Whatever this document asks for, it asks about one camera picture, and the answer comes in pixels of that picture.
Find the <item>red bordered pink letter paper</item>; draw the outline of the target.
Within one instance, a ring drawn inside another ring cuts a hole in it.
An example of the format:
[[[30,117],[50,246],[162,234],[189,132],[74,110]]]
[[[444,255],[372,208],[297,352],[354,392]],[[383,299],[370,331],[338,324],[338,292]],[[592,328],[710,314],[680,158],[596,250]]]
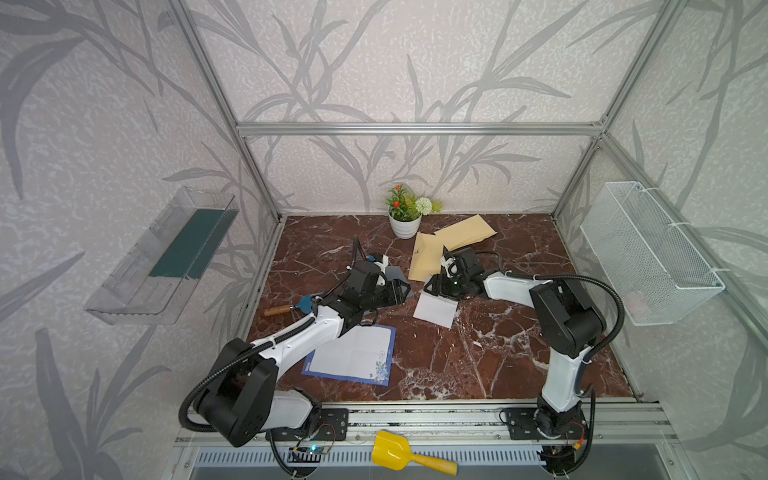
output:
[[[458,302],[455,300],[422,292],[416,304],[413,317],[450,329],[457,307]]]

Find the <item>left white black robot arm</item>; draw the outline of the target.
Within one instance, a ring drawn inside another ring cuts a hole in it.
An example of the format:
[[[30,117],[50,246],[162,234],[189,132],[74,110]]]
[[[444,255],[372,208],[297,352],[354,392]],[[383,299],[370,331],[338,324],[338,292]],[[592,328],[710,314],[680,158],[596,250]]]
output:
[[[321,403],[298,389],[278,391],[282,375],[318,348],[363,321],[368,313],[403,304],[411,286],[391,277],[378,262],[349,267],[328,292],[311,298],[310,312],[274,335],[229,341],[210,372],[182,400],[180,425],[198,433],[216,432],[241,447],[260,433],[281,430],[310,436],[321,428]]]

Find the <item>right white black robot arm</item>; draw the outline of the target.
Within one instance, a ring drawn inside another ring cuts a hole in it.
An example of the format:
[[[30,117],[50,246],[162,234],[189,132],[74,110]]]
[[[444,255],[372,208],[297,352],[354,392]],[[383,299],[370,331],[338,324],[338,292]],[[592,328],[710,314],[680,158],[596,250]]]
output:
[[[577,274],[523,275],[482,266],[470,247],[444,250],[440,272],[425,290],[451,300],[484,296],[532,308],[550,346],[549,370],[537,399],[539,418],[551,425],[569,423],[581,404],[581,382],[593,357],[607,347],[625,323],[626,307],[616,290],[593,277]],[[602,289],[613,300],[616,320],[611,329],[584,286]]]

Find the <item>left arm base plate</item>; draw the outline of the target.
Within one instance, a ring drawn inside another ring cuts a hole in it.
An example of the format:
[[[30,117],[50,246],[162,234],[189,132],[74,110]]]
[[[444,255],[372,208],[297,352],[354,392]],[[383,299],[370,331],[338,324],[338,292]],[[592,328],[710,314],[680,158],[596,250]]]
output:
[[[349,413],[346,408],[314,409],[298,428],[282,427],[272,430],[276,441],[298,441],[313,439],[320,441],[344,441],[349,426]]]

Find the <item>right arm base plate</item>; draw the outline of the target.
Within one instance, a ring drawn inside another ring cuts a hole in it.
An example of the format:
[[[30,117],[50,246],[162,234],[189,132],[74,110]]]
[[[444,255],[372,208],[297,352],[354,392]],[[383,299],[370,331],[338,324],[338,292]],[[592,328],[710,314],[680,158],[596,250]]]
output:
[[[576,442],[587,437],[589,425],[583,411],[577,407],[568,422],[558,416],[550,420],[536,407],[511,407],[500,412],[500,420],[507,427],[511,440],[538,442]]]

